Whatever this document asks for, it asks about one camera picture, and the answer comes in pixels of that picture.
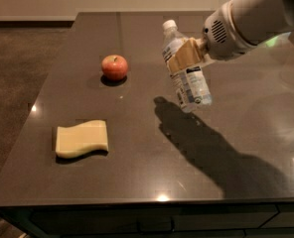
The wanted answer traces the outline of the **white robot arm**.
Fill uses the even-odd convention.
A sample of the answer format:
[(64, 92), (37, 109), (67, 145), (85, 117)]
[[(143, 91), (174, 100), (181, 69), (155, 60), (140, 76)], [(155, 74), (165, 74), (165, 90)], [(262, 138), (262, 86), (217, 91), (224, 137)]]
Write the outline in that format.
[(199, 39), (183, 40), (166, 66), (176, 73), (197, 63), (233, 60), (291, 31), (294, 0), (230, 0), (207, 17)]

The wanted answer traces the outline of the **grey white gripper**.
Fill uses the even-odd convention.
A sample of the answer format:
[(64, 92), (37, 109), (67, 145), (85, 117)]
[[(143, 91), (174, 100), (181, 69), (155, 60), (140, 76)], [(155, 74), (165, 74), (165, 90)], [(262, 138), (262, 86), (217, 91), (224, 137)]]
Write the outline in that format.
[(167, 61), (170, 73), (198, 64), (207, 66), (214, 60), (233, 60), (255, 49), (238, 24), (256, 9), (254, 2), (230, 0), (213, 12), (204, 23), (203, 38), (187, 39)]

